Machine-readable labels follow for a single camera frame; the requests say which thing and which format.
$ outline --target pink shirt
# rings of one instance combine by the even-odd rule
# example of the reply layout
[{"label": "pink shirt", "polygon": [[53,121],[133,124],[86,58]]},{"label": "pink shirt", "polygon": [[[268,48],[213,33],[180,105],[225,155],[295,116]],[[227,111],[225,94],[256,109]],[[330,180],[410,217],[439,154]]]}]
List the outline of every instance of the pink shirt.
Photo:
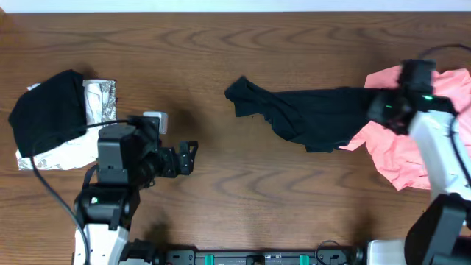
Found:
[{"label": "pink shirt", "polygon": [[[400,66],[388,68],[366,77],[365,88],[396,88]],[[471,101],[471,77],[466,69],[433,72],[433,94],[451,98],[461,111]],[[459,135],[471,154],[471,110],[458,118]],[[395,135],[391,130],[370,121],[342,149],[353,151],[366,143],[376,169],[397,189],[405,187],[430,189],[427,170],[419,149],[412,139]]]}]

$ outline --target green connector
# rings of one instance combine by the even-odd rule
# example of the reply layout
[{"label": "green connector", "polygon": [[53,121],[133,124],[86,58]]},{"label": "green connector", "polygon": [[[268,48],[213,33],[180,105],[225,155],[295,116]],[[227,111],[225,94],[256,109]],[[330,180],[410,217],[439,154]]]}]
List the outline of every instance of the green connector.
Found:
[{"label": "green connector", "polygon": [[300,265],[309,265],[308,255],[300,255]]},{"label": "green connector", "polygon": [[205,255],[205,265],[214,265],[214,255]]}]

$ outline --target wood grain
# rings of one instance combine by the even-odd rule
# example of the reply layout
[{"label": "wood grain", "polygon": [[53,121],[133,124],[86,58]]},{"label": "wood grain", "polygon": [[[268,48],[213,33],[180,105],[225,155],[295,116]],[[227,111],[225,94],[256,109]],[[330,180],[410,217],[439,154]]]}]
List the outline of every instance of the wood grain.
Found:
[{"label": "wood grain", "polygon": [[[131,238],[201,249],[314,248],[403,237],[428,192],[395,191],[362,147],[308,154],[263,117],[236,118],[241,75],[271,91],[363,85],[430,46],[471,42],[468,13],[8,15],[0,26],[0,264],[69,264],[74,226],[19,172],[7,117],[26,86],[72,68],[116,79],[118,116],[169,114],[165,145],[198,140],[194,173],[141,192]],[[439,67],[463,67],[441,52]],[[44,172],[72,203],[85,169]]]}]

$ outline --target black fabric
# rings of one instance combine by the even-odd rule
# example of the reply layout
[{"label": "black fabric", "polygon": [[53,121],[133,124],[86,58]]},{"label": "black fabric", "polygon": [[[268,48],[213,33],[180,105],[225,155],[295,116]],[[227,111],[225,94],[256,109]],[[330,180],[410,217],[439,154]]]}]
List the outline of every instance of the black fabric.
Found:
[{"label": "black fabric", "polygon": [[332,152],[346,146],[368,119],[366,112],[381,89],[336,88],[271,93],[241,77],[226,91],[235,116],[265,116],[281,138],[303,144],[307,152]]},{"label": "black fabric", "polygon": [[18,99],[8,122],[13,128],[23,158],[31,156],[32,145],[38,139],[44,141],[36,145],[35,154],[54,149],[86,133],[86,130],[66,132],[53,138],[44,138],[87,124],[82,83],[81,74],[68,70],[27,91]]}]

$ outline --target black cable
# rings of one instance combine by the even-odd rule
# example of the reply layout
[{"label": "black cable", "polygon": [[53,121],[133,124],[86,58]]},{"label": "black cable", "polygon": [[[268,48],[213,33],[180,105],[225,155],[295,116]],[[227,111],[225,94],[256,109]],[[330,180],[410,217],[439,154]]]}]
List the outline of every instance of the black cable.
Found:
[{"label": "black cable", "polygon": [[440,46],[435,46],[429,49],[426,49],[425,51],[421,52],[418,56],[419,60],[424,60],[428,55],[439,51],[441,49],[447,49],[447,48],[460,48],[464,49],[468,52],[471,52],[471,47],[460,44],[460,43],[453,43],[453,44],[445,44],[445,45],[440,45]]},{"label": "black cable", "polygon": [[97,124],[90,124],[90,125],[81,126],[81,127],[78,127],[78,128],[72,129],[72,130],[66,130],[66,131],[62,131],[62,132],[55,132],[55,133],[47,135],[43,138],[38,139],[32,145],[31,157],[29,157],[29,159],[31,161],[31,165],[32,165],[32,170],[35,173],[36,177],[38,177],[39,181],[41,181],[43,186],[46,188],[46,190],[60,204],[60,206],[62,206],[62,208],[68,213],[68,215],[71,217],[74,224],[77,226],[77,229],[79,230],[80,235],[82,236],[83,244],[84,244],[84,247],[85,247],[85,265],[90,264],[90,246],[88,245],[87,237],[85,236],[85,231],[83,230],[82,225],[80,224],[80,221],[75,216],[74,212],[72,212],[72,210],[67,205],[67,203],[64,202],[64,200],[60,197],[60,195],[47,183],[47,181],[44,179],[44,177],[41,176],[41,174],[39,173],[39,170],[36,167],[36,163],[35,163],[35,159],[34,159],[36,145],[39,144],[42,141],[45,141],[47,138],[51,138],[51,137],[54,137],[54,136],[57,136],[57,135],[62,135],[64,133],[74,132],[74,131],[83,131],[83,130],[93,128],[93,127],[104,126],[104,125],[109,125],[109,124],[124,123],[124,122],[127,123],[127,120],[105,121],[105,122],[100,122],[100,123],[97,123]]},{"label": "black cable", "polygon": [[314,252],[314,257],[316,258],[316,260],[321,264],[321,265],[327,265],[324,261],[322,261],[319,256],[317,255],[317,252],[319,250],[319,248],[321,248],[324,244],[326,243],[332,243],[332,244],[336,244],[337,246],[340,246],[339,243],[335,242],[334,240],[325,240],[325,241],[322,241],[321,244],[319,244],[319,246],[317,246],[316,248],[316,251]]}]

